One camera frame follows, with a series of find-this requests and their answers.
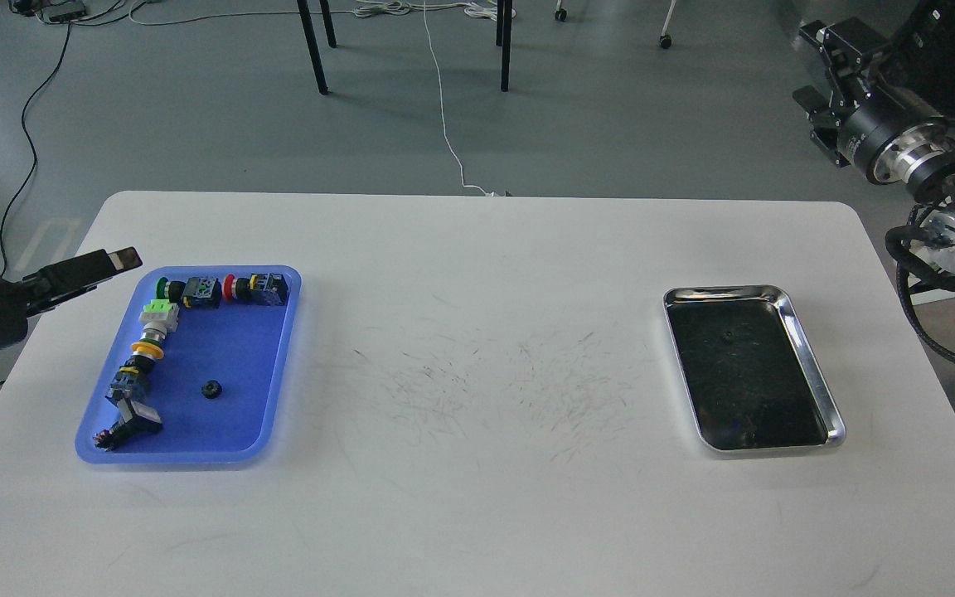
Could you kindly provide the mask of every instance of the stainless steel tray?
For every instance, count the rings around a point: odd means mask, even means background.
[[[846,437],[791,299],[774,286],[677,288],[664,298],[702,441],[724,454]]]

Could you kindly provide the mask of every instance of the power strip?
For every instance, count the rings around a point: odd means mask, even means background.
[[[87,15],[87,6],[83,0],[67,0],[42,10],[42,19],[46,22],[72,22]]]

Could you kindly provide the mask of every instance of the black nut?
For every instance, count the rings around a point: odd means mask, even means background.
[[[205,382],[204,386],[201,386],[201,395],[205,396],[205,398],[208,398],[208,400],[212,400],[212,398],[215,398],[222,393],[223,386],[221,386],[220,382],[216,381],[216,379],[209,379],[209,381]]]

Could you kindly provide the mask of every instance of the black chair leg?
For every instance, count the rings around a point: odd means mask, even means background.
[[[327,30],[327,44],[337,48],[337,38],[334,37],[334,22],[330,19],[330,4],[327,0],[319,0],[319,10],[322,11],[322,26]]]
[[[315,84],[319,92],[326,95],[327,78],[322,73],[322,60],[319,58],[319,46],[315,45],[315,30],[312,27],[312,13],[308,10],[308,0],[297,0],[297,12],[300,12],[300,24],[304,27],[304,40],[308,43],[308,56],[312,57],[312,70],[315,71]]]
[[[496,0],[496,45],[503,46],[503,19],[500,18],[500,15],[503,14],[503,1]]]
[[[496,23],[503,23],[503,68],[500,71],[500,91],[507,91],[511,80],[511,15],[515,0],[499,0],[503,11],[497,12]]]

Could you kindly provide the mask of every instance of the concrete floor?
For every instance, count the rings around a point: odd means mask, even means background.
[[[95,11],[110,3],[90,1]],[[812,56],[792,48],[789,32],[803,18],[841,18],[848,2],[685,2],[668,51],[658,49],[668,0],[565,4],[570,18],[559,23],[550,0],[516,2],[508,94],[493,24],[429,14],[468,182],[516,196],[842,201],[884,254],[884,231],[912,200],[831,166],[791,99],[812,82]],[[890,5],[873,23],[886,33],[910,9]],[[169,0],[138,17],[291,8]],[[295,16],[75,27],[60,74],[30,109],[39,169],[7,221],[7,278],[75,252],[102,201],[125,189],[464,193],[441,138],[421,16],[334,23],[340,46],[322,47],[329,97],[315,90]],[[0,1],[0,218],[31,165],[20,109],[64,39],[64,27]],[[187,214],[149,216],[188,226]],[[955,341],[954,306],[924,313]],[[18,351],[0,354],[0,379]],[[955,408],[955,370],[935,364]]]

